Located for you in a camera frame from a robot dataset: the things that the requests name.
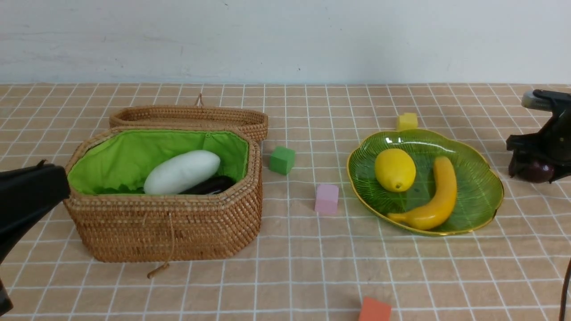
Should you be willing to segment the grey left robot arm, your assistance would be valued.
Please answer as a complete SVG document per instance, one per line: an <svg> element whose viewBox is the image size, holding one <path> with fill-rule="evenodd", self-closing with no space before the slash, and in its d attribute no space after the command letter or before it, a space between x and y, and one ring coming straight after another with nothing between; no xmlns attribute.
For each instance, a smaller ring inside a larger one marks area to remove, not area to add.
<svg viewBox="0 0 571 321"><path fill-rule="evenodd" d="M0 262L37 222L70 197L65 168L45 159L0 173Z"/></svg>

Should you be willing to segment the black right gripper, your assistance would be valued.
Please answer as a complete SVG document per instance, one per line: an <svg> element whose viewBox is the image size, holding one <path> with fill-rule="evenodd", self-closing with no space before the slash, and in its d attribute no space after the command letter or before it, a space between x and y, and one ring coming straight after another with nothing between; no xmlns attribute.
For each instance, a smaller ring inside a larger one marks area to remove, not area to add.
<svg viewBox="0 0 571 321"><path fill-rule="evenodd" d="M551 117L538 132L511 135L506 150L510 163L538 161L555 168L552 183L571 174L571 95L550 90L530 90L521 99L524 108L549 111Z"/></svg>

